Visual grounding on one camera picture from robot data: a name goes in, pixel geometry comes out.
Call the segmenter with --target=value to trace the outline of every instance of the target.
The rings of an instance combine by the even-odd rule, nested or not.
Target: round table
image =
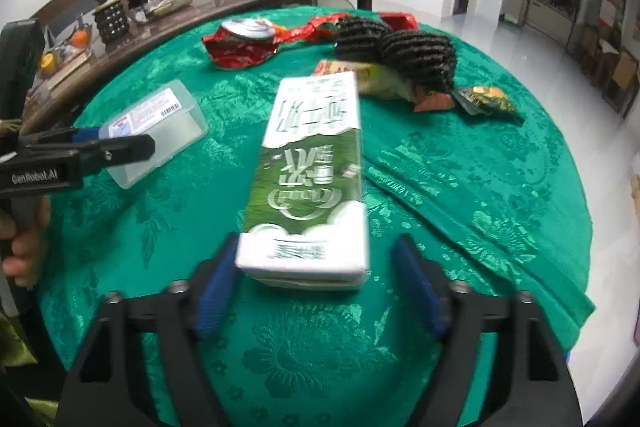
[[[295,26],[335,11],[296,7],[248,16]],[[66,367],[102,295],[156,293],[188,277],[227,232],[242,229],[279,81],[310,75],[319,60],[332,57],[328,44],[299,43],[261,66],[220,71],[200,42],[219,23],[140,58],[76,122],[100,125],[179,78],[200,104],[209,132],[129,190],[102,172],[83,190],[53,198],[40,307]],[[369,281],[357,293],[327,294],[241,278],[222,329],[200,346],[233,425],[404,425],[439,352],[390,266],[391,246],[404,232],[451,279],[495,295],[531,290],[563,349],[577,340],[593,310],[584,295],[591,220],[572,156],[527,89],[482,52],[452,40],[456,85],[501,87],[526,122],[516,126],[458,110],[414,114],[400,100],[361,101]],[[482,339],[461,425],[478,415],[494,340],[491,334]],[[156,339],[146,335],[143,344],[161,419],[175,424]]]

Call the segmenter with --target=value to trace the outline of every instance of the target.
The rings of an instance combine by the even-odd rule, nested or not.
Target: white floor
[[[327,4],[338,4],[334,0]],[[564,134],[580,172],[593,221],[587,295],[596,310],[582,328],[569,369],[586,422],[612,391],[636,353],[633,331],[640,301],[640,227],[630,195],[638,139],[591,87],[564,49],[525,26],[489,25],[470,16],[438,20],[386,2],[375,10],[405,10],[420,22],[454,33],[516,76]]]

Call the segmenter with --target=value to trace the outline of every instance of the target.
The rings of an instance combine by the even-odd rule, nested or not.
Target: plastic box
[[[156,152],[145,162],[107,169],[122,188],[129,188],[149,172],[207,134],[207,122],[191,93],[172,80],[100,127],[102,138],[148,134]]]

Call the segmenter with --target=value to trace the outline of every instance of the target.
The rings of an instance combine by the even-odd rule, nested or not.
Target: box
[[[353,72],[284,78],[262,141],[236,265],[266,284],[354,289],[369,250]]]
[[[107,169],[122,188],[129,188],[149,172],[207,134],[207,121],[180,80],[172,80],[100,127],[100,139],[148,134],[156,152],[145,162]]]

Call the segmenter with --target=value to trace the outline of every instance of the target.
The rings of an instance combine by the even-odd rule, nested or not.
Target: black vase
[[[100,38],[109,44],[129,31],[129,20],[121,0],[108,0],[95,9],[95,26]]]

